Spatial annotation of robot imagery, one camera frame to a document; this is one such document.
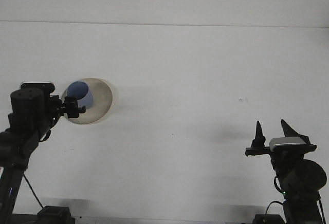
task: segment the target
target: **black cable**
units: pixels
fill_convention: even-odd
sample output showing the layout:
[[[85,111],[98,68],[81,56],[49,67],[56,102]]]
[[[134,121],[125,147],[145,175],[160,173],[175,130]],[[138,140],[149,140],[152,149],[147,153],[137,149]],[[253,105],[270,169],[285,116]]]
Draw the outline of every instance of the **black cable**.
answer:
[[[36,200],[38,201],[39,205],[40,205],[41,208],[43,209],[43,205],[41,204],[40,200],[39,200],[38,197],[36,196],[36,194],[35,194],[35,192],[34,192],[32,186],[31,186],[30,182],[27,180],[25,174],[23,174],[23,177],[24,177],[24,179],[26,180],[27,184],[29,185],[29,187],[30,187],[30,189],[31,189],[31,191],[32,191],[32,193],[33,193],[33,195],[34,195],[34,197],[36,198]]]
[[[280,205],[283,206],[283,203],[282,203],[282,202],[279,202],[279,201],[272,201],[272,202],[267,206],[267,209],[266,209],[266,212],[265,212],[265,216],[264,216],[264,223],[266,223],[266,216],[267,216],[268,209],[269,209],[269,207],[271,206],[271,204],[273,204],[273,203],[278,203],[278,204],[280,204]]]
[[[274,177],[274,187],[278,190],[278,192],[280,192],[281,194],[283,194],[283,193],[282,193],[282,190],[279,188],[279,186],[278,186],[278,184],[277,184],[276,179],[278,179],[277,176]]]
[[[321,215],[322,215],[322,219],[323,219],[323,224],[325,224],[324,211],[323,211],[321,199],[319,200],[319,204],[320,204],[320,209],[321,209]]]

